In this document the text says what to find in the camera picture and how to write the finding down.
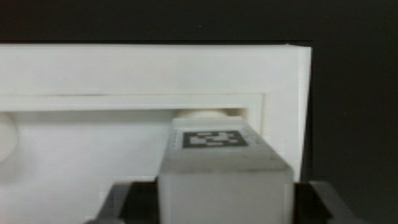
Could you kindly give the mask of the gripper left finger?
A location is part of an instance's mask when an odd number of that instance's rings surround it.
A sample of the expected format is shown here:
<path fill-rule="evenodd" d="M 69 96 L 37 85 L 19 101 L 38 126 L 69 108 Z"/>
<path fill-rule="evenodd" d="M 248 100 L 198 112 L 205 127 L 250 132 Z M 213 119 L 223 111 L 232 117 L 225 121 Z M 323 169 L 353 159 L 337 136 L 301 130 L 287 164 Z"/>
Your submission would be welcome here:
<path fill-rule="evenodd" d="M 117 183 L 111 186 L 97 215 L 86 224 L 159 224 L 154 181 Z"/>

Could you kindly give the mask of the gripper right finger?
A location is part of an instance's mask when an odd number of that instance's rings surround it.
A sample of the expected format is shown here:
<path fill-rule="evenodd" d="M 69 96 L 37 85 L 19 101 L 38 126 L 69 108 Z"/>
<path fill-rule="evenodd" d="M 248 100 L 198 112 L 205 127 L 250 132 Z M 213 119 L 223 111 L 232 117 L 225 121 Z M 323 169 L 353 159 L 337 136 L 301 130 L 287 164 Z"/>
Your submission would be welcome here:
<path fill-rule="evenodd" d="M 294 184 L 292 224 L 353 224 L 355 215 L 332 185 L 321 181 Z"/>

